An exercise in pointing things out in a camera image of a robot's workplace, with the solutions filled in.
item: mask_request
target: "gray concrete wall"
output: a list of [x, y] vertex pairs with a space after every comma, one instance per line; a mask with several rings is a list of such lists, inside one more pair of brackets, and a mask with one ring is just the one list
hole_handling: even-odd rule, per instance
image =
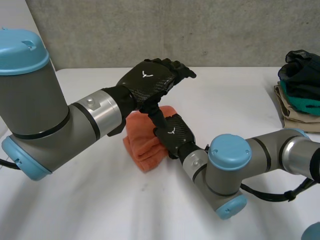
[[290, 50], [320, 54], [320, 0], [26, 0], [57, 70], [282, 66]]

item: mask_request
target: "black cloth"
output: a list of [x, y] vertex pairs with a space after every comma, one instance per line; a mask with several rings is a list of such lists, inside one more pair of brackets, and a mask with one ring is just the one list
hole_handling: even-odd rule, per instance
[[305, 50], [290, 51], [278, 72], [290, 97], [320, 101], [320, 56]]

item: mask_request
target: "black stripe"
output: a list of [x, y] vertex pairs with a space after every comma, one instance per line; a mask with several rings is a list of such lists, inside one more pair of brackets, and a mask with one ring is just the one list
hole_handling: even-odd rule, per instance
[[192, 177], [192, 182], [195, 182], [197, 175], [207, 167], [207, 164], [202, 165], [201, 167], [198, 168], [198, 170], [193, 174]]
[[14, 132], [12, 134], [18, 139], [32, 140], [32, 139], [44, 138], [44, 137], [49, 136], [51, 134], [54, 134], [55, 132], [57, 132], [60, 129], [62, 129], [67, 124], [69, 119], [70, 119], [70, 110], [68, 109], [68, 114], [62, 120], [62, 122], [60, 122], [58, 125], [54, 126], [53, 128], [50, 128], [49, 130], [46, 130], [46, 131], [43, 131], [43, 132], [39, 132], [39, 133], [35, 133], [35, 134], [28, 134], [28, 135], [17, 134], [17, 133], [14, 133]]
[[320, 184], [320, 148], [318, 148], [312, 155], [310, 161], [310, 174], [313, 180]]
[[255, 140], [263, 149], [265, 157], [266, 157], [266, 168], [265, 168], [265, 173], [269, 172], [270, 168], [271, 168], [271, 156], [270, 153], [266, 147], [266, 145], [258, 138], [253, 137], [253, 140]]
[[285, 146], [287, 145], [287, 143], [288, 143], [291, 139], [293, 139], [293, 138], [295, 138], [295, 137], [301, 137], [301, 136], [291, 136], [291, 137], [289, 137], [287, 140], [284, 141], [284, 143], [282, 144], [282, 146], [281, 146], [281, 148], [280, 148], [278, 159], [279, 159], [279, 164], [280, 164], [282, 170], [286, 170], [285, 167], [284, 167], [284, 164], [283, 164], [283, 162], [282, 162], [282, 153], [284, 152], [284, 149], [285, 149]]
[[230, 194], [222, 194], [222, 193], [219, 193], [219, 192], [214, 191], [211, 187], [209, 187], [209, 185], [207, 184], [207, 182], [206, 182], [205, 184], [206, 184], [207, 188], [208, 188], [212, 193], [214, 193], [215, 195], [221, 196], [221, 197], [230, 197], [230, 196], [233, 196], [233, 195], [237, 194], [237, 192], [239, 192], [239, 190], [238, 190], [238, 191], [233, 192], [233, 193], [230, 193]]
[[94, 119], [94, 117], [90, 114], [90, 112], [88, 112], [88, 110], [82, 106], [80, 103], [78, 102], [74, 102], [72, 103], [71, 105], [75, 106], [77, 109], [79, 109], [85, 116], [86, 118], [89, 120], [92, 128], [93, 128], [93, 131], [94, 131], [94, 134], [95, 134], [95, 138], [96, 140], [98, 141], [100, 139], [100, 130], [99, 130], [99, 127]]

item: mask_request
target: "folded towel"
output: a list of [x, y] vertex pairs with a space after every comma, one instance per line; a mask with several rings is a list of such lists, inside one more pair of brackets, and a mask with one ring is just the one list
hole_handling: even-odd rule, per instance
[[[160, 110], [165, 117], [177, 112], [171, 106], [161, 106]], [[123, 139], [124, 146], [135, 164], [147, 172], [159, 165], [168, 155], [166, 148], [154, 135], [155, 125], [147, 114], [134, 112], [126, 118], [127, 137]]]
[[281, 85], [274, 86], [274, 92], [280, 104], [281, 113], [284, 117], [283, 127], [286, 129], [297, 128], [305, 132], [320, 132], [320, 116], [297, 112], [290, 105]]

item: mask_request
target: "light blue joint cap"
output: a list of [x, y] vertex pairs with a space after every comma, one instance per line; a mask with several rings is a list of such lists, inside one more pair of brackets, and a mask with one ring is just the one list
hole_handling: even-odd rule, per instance
[[245, 208], [247, 205], [247, 198], [244, 195], [237, 196], [221, 207], [219, 207], [215, 213], [221, 218], [222, 220], [226, 220], [231, 218], [232, 216], [239, 213], [242, 209]]
[[310, 139], [310, 137], [305, 133], [305, 131], [299, 129], [299, 128], [287, 128], [287, 129], [292, 129], [292, 130], [296, 130], [297, 132], [301, 133], [304, 137], [306, 137], [307, 139]]
[[301, 240], [319, 240], [320, 239], [320, 221], [309, 226], [302, 234]]
[[41, 38], [32, 31], [0, 28], [0, 76], [27, 74], [49, 62]]
[[249, 143], [242, 137], [222, 134], [211, 142], [208, 156], [210, 162], [218, 169], [236, 171], [249, 163], [252, 150]]
[[19, 147], [10, 136], [7, 136], [2, 142], [2, 149], [34, 181], [39, 181], [52, 173]]

